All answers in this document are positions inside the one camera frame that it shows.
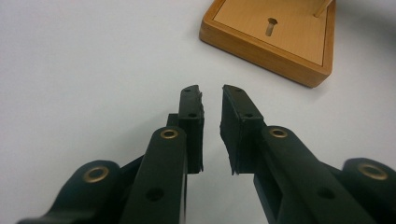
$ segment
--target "black plastic part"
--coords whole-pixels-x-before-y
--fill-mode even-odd
[[[112,161],[87,163],[66,182],[46,215],[19,223],[115,224],[121,217],[123,223],[184,223],[186,174],[203,170],[204,122],[198,86],[185,88],[178,114],[169,114],[167,126],[152,135],[145,156],[121,169]],[[84,180],[87,172],[90,183]]]
[[[184,88],[180,93],[178,114],[169,114],[166,126],[178,126],[187,135],[187,158],[189,174],[198,174],[204,170],[204,106],[198,85]]]
[[[396,223],[396,173],[369,159],[346,161],[341,181],[378,223]]]
[[[89,162],[67,180],[46,215],[19,223],[114,223],[118,214],[113,209],[123,193],[120,176],[120,167],[112,161]]]
[[[263,116],[245,91],[224,85],[220,135],[227,147],[233,174],[256,170],[256,139],[265,126]]]
[[[120,223],[184,223],[186,181],[186,134],[178,127],[157,130],[151,137]]]
[[[292,131],[264,127],[260,151],[282,192],[276,223],[375,223]]]
[[[366,159],[348,161],[343,171],[320,162],[292,131],[266,126],[237,87],[223,88],[220,134],[233,172],[254,174],[270,224],[396,223],[394,171]],[[362,175],[357,162],[387,178]]]

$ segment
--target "white surface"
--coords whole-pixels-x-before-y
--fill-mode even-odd
[[[231,176],[219,136],[224,84],[321,161],[396,169],[394,1],[338,2],[333,72],[315,89],[201,42],[210,4],[0,2],[0,223],[46,213],[86,162],[142,155],[193,84],[204,94],[205,171],[189,176],[189,224],[266,223],[252,175]]]

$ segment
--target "screw hole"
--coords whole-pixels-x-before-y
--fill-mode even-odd
[[[288,133],[286,133],[285,131],[283,131],[281,129],[271,129],[270,134],[273,137],[277,137],[277,138],[284,138],[284,137],[288,136]]]
[[[162,189],[149,189],[146,198],[151,202],[158,202],[163,197]]]
[[[317,195],[321,198],[325,198],[325,199],[333,199],[335,198],[334,193],[327,188],[319,188],[317,191]]]
[[[165,139],[176,138],[177,136],[178,136],[178,132],[173,129],[167,129],[161,132],[161,137]]]
[[[372,165],[372,164],[369,164],[369,163],[361,163],[361,164],[359,164],[358,170],[362,174],[364,174],[364,175],[366,175],[366,176],[368,176],[368,177],[370,177],[372,179],[376,179],[376,180],[386,180],[386,179],[388,179],[388,174],[385,171],[383,171],[379,167],[377,167],[375,165]]]
[[[274,31],[275,25],[277,25],[277,20],[274,18],[268,18],[268,26],[265,35],[271,36],[272,32]]]
[[[105,166],[96,166],[85,172],[83,179],[87,183],[96,183],[106,178],[109,171]]]

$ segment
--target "wooden board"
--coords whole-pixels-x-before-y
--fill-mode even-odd
[[[321,4],[323,0],[216,0],[203,18],[200,38],[316,87],[332,71],[335,1],[317,18]]]

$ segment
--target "wooden tray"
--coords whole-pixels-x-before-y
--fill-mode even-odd
[[[206,43],[316,87],[332,72],[335,1],[215,0],[204,15]]]

